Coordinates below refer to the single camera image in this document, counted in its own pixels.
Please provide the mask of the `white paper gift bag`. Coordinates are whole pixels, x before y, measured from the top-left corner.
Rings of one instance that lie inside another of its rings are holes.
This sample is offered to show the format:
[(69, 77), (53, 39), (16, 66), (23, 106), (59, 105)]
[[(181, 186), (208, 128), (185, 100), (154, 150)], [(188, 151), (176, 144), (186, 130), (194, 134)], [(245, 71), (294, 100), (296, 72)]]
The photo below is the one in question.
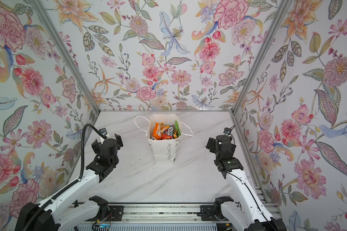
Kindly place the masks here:
[[(161, 131), (164, 125), (173, 125), (175, 121), (179, 123), (181, 136), (171, 140), (152, 140), (151, 135), (156, 123), (160, 123)], [(181, 122), (175, 114), (153, 114), (149, 118), (136, 116), (134, 123), (137, 128), (144, 132), (150, 149), (154, 155), (156, 164), (173, 164), (179, 151), (180, 141), (183, 137), (194, 137), (192, 129)]]

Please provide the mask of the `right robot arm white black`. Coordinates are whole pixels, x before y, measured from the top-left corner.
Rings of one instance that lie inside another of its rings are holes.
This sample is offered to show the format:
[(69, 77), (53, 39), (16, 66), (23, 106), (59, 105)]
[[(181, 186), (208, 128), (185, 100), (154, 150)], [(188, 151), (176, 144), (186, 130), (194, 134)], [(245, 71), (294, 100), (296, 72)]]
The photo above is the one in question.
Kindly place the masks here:
[(232, 137), (209, 138), (206, 148), (215, 154), (217, 170), (238, 198), (237, 201), (230, 196), (216, 198), (212, 215), (217, 220), (228, 220), (236, 231), (286, 231), (282, 219), (274, 218), (250, 186), (240, 160), (233, 156), (236, 145), (232, 143)]

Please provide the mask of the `green Lays chips bag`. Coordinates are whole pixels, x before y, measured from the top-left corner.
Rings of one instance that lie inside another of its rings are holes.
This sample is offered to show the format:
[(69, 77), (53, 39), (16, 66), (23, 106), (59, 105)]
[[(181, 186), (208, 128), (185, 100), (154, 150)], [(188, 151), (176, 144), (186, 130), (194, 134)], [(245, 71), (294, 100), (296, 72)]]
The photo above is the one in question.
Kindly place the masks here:
[(178, 132), (178, 137), (180, 137), (181, 136), (181, 131), (180, 131), (179, 123), (177, 122), (177, 120), (175, 121), (174, 127), (175, 127), (175, 131)]

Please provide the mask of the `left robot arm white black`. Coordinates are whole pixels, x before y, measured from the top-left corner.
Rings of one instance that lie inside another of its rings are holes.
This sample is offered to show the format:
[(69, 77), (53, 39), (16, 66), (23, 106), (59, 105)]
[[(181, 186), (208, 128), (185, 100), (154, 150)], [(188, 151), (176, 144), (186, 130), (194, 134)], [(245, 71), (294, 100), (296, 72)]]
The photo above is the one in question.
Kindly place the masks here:
[(109, 203), (100, 196), (92, 196), (83, 204), (70, 208), (84, 193), (101, 183), (119, 163), (118, 151), (123, 147), (122, 138), (106, 135), (106, 139), (94, 141), (96, 154), (86, 167), (83, 176), (42, 200), (28, 203), (19, 213), (17, 231), (68, 231), (89, 220), (102, 221), (110, 215)]

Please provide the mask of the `orange small snack packet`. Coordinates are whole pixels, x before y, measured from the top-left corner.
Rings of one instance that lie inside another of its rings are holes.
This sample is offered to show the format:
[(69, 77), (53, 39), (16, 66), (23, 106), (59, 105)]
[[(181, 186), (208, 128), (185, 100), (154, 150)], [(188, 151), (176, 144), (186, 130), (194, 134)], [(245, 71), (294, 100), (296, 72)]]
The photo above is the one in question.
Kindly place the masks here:
[(152, 140), (161, 140), (162, 139), (160, 123), (156, 123), (155, 124), (155, 127), (154, 127), (154, 129), (152, 131), (151, 139)]

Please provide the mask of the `multicolour Fox's candy bag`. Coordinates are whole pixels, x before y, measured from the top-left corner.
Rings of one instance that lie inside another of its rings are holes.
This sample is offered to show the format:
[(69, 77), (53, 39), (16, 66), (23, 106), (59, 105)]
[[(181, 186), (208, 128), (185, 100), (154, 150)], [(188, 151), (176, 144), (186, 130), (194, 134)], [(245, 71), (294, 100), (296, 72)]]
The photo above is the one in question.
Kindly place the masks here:
[(173, 137), (174, 135), (174, 126), (173, 125), (164, 125), (163, 126), (163, 129), (161, 131), (161, 134), (164, 134), (164, 135), (168, 135), (168, 136), (171, 136)]

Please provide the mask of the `red snack packet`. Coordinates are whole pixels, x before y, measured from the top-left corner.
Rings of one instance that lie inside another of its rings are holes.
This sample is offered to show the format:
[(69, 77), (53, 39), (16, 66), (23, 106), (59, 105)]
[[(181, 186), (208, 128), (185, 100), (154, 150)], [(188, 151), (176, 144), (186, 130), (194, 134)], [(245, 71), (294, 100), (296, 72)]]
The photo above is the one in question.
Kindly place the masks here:
[(170, 135), (167, 135), (167, 134), (161, 134), (161, 139), (162, 140), (171, 140), (171, 139), (173, 139), (173, 137)]

